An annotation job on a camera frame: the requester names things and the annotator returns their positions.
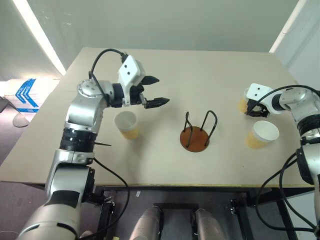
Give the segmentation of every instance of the beige tabletop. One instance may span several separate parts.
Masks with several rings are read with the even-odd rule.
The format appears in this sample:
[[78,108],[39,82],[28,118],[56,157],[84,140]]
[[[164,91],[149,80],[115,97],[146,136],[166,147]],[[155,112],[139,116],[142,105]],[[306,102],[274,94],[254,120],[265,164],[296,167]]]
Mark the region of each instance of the beige tabletop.
[[[0,167],[0,181],[43,184],[55,150],[59,147],[68,107],[76,96],[77,84],[102,49],[84,48],[57,88],[47,98],[33,121]],[[139,60],[147,75],[160,82],[145,87],[145,97],[169,98],[166,105],[144,109],[141,105],[107,108],[97,141],[111,147],[94,148],[99,161],[122,176],[130,185],[257,187],[278,171],[300,147],[299,134],[289,112],[268,121],[280,131],[272,144],[251,149],[244,139],[262,118],[245,116],[237,109],[244,89],[251,83],[277,88],[294,83],[294,78],[275,55],[258,52],[175,51],[125,49]],[[96,77],[116,83],[121,65],[115,53],[104,55],[96,66]],[[115,127],[114,117],[133,111],[139,118],[139,137],[126,140]],[[206,150],[193,153],[180,144],[185,114],[194,126],[201,126],[213,110],[218,125]],[[205,130],[210,132],[210,116]],[[96,164],[95,183],[120,185],[113,175]],[[278,178],[270,182],[277,186]],[[309,187],[297,166],[287,169],[287,187]]]

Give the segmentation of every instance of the gray carpet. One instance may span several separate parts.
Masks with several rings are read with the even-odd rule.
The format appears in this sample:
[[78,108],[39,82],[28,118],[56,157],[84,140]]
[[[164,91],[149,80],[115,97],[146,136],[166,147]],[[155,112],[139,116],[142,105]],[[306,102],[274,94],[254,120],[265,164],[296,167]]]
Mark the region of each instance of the gray carpet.
[[[0,164],[4,161],[25,128],[16,128],[12,119],[16,112],[7,108],[0,113]],[[116,214],[123,207],[126,192],[112,192],[116,202]],[[228,240],[241,240],[241,232],[236,216],[230,213],[229,201],[239,197],[233,193],[217,192],[172,192],[142,191],[136,197],[131,192],[128,208],[118,224],[110,230],[112,236],[127,240],[139,217],[146,208],[155,202],[198,203],[201,208],[210,211],[220,222]],[[32,212],[46,200],[44,191],[20,183],[0,182],[0,240],[16,239],[17,234],[2,231],[21,231]],[[253,208],[247,208],[249,221],[255,240],[288,240],[285,232],[274,231],[264,226]],[[283,226],[275,203],[261,206],[265,219],[277,226]],[[100,208],[84,203],[81,213],[81,231],[96,231],[100,216]],[[162,240],[191,240],[190,213],[188,210],[165,210]]]

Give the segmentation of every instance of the white wall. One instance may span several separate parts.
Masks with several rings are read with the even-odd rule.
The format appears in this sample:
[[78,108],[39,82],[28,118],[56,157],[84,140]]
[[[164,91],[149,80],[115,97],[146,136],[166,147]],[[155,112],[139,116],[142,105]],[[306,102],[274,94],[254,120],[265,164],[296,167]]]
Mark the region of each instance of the white wall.
[[300,0],[291,26],[280,33],[276,56],[300,84],[320,89],[320,0]]
[[60,78],[11,0],[0,1],[0,81],[11,78]]
[[65,68],[82,47],[268,52],[297,0],[28,0]]

